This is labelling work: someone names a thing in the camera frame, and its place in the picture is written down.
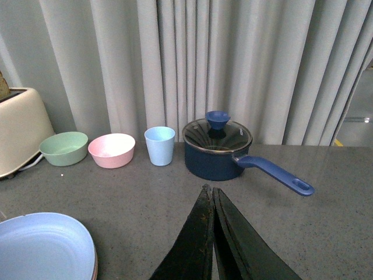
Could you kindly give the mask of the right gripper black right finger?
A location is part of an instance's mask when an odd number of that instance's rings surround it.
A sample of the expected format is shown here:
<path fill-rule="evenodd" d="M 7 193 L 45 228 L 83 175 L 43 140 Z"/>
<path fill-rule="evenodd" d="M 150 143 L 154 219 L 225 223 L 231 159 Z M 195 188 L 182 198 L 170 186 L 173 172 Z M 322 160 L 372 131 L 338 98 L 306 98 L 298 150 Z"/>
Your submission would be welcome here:
<path fill-rule="evenodd" d="M 220 279 L 300 279 L 219 188 L 213 189 L 214 249 Z"/>

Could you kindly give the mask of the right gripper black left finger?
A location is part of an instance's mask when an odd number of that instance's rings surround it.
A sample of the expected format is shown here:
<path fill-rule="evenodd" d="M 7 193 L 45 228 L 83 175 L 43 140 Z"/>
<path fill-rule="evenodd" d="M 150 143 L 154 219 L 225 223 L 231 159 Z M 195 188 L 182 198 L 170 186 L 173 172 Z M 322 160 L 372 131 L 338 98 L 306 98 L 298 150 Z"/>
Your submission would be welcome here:
<path fill-rule="evenodd" d="M 211 279 L 215 204 L 212 189 L 202 186 L 171 250 L 151 279 Z"/>

